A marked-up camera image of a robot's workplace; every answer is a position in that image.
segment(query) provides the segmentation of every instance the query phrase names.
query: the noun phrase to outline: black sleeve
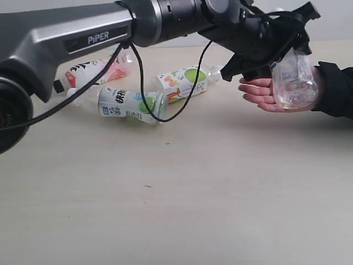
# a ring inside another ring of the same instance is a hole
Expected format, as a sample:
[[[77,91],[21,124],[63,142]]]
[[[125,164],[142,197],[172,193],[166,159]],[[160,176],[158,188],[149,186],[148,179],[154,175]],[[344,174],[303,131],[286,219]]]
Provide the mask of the black sleeve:
[[[316,68],[325,78],[326,88],[313,111],[353,119],[353,67],[340,70],[334,63],[319,62]]]

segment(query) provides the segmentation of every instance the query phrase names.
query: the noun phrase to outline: table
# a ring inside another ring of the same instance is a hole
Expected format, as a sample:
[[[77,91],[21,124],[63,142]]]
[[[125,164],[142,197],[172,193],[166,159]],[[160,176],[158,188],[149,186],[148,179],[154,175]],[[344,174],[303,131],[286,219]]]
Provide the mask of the table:
[[[347,67],[352,47],[313,43],[312,60]],[[202,48],[140,51],[148,80]],[[205,63],[231,55],[213,46]],[[265,113],[238,80],[158,127],[69,107],[33,126],[0,157],[0,264],[351,264],[353,122]],[[34,98],[36,114],[57,101]]]

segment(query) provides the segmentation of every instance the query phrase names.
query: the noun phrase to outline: lying bottle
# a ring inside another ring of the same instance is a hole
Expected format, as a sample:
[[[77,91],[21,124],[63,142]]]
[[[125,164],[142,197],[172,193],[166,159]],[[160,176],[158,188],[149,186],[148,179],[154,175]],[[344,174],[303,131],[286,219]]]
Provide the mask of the lying bottle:
[[[82,88],[105,67],[110,58],[111,56],[107,56],[100,60],[78,63],[72,66],[61,78],[54,82],[54,90],[60,94],[73,87]],[[129,50],[122,50],[107,73],[95,85],[98,86],[110,80],[128,76],[135,63],[132,58],[132,53]]]
[[[192,96],[199,95],[222,79],[221,66],[208,67],[203,65],[200,69],[198,83]],[[182,68],[170,73],[155,76],[152,85],[161,93],[167,95],[169,103],[187,98],[196,81],[197,66]]]
[[[306,54],[291,49],[271,69],[275,102],[284,109],[301,109],[316,101],[319,89]]]
[[[67,97],[78,91],[70,88]],[[164,119],[168,108],[168,97],[159,92],[145,93],[146,102],[153,114]],[[92,114],[103,117],[133,117],[149,124],[160,124],[148,112],[141,93],[130,92],[109,86],[93,86],[72,102]]]

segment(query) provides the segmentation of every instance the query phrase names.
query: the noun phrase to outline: green apple graphic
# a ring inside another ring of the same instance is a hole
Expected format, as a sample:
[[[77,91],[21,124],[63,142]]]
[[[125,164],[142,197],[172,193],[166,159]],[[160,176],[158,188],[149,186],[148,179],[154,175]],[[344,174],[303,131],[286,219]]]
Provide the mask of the green apple graphic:
[[[147,102],[147,105],[148,105],[149,109],[151,111],[154,111],[154,107],[156,106],[155,98],[147,97],[146,98],[146,102]],[[142,111],[143,113],[146,113],[146,114],[149,113],[147,108],[146,108],[146,105],[144,104],[143,101],[140,102],[139,108],[140,108],[140,111]]]
[[[191,83],[195,83],[196,81],[196,74],[197,74],[197,69],[188,69],[187,71],[185,71],[185,77],[186,79],[188,79]],[[206,80],[207,76],[204,72],[200,71],[199,73],[199,79],[197,80],[197,82],[201,82],[203,80]]]

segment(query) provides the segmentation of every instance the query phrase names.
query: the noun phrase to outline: human hand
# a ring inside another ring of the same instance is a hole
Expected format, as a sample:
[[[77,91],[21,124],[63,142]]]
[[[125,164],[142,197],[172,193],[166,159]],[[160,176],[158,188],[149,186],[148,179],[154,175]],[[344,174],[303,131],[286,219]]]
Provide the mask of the human hand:
[[[308,107],[302,109],[284,109],[279,104],[276,104],[273,94],[273,81],[271,78],[261,78],[252,81],[240,79],[239,90],[244,92],[243,98],[246,101],[257,104],[257,106],[266,111],[274,113],[294,113],[294,112],[305,112],[315,108],[319,100],[321,99],[324,90],[324,81],[319,75],[317,69],[313,68],[313,76],[319,87],[319,96],[317,100]]]

